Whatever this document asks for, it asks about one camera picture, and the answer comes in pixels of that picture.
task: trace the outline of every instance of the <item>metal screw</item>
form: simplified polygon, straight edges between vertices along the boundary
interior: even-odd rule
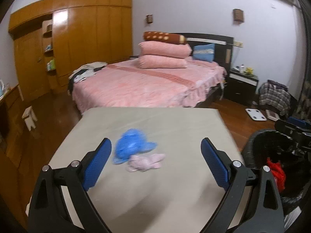
[[[234,165],[235,167],[240,167],[242,164],[241,164],[240,161],[235,160],[235,161],[233,162],[233,165]]]
[[[45,166],[42,167],[42,171],[43,172],[47,172],[49,168],[50,167],[48,165],[45,165]]]
[[[72,167],[77,167],[78,165],[80,165],[80,161],[78,161],[78,160],[74,160],[71,162]]]
[[[263,170],[264,170],[265,172],[269,172],[269,171],[270,171],[270,168],[269,168],[268,166],[263,166]]]

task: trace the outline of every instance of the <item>electrical socket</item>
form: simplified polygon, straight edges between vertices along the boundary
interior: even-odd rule
[[[233,41],[233,45],[234,45],[234,46],[237,46],[237,47],[243,48],[243,43],[242,43],[242,42],[239,42],[239,41]]]

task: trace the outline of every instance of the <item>red cloth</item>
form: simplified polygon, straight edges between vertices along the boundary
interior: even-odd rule
[[[274,176],[277,189],[279,190],[279,192],[282,192],[285,189],[286,175],[281,167],[281,163],[280,162],[272,163],[270,158],[267,158],[267,165],[268,167],[270,167],[271,172]]]

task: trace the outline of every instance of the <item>headboard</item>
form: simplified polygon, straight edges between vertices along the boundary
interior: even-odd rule
[[[185,36],[192,51],[195,46],[215,43],[214,61],[217,62],[220,66],[224,67],[227,71],[227,74],[229,74],[232,59],[232,48],[233,48],[232,37],[203,34],[203,33],[177,33],[177,34]]]

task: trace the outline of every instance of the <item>small wooden stool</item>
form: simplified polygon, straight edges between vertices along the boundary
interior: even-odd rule
[[[31,131],[31,128],[34,128],[34,129],[36,128],[34,121],[38,121],[38,119],[37,119],[37,117],[36,117],[36,115],[32,109],[32,106],[25,109],[25,111],[22,115],[22,118],[24,119],[25,124],[26,124],[29,131]]]

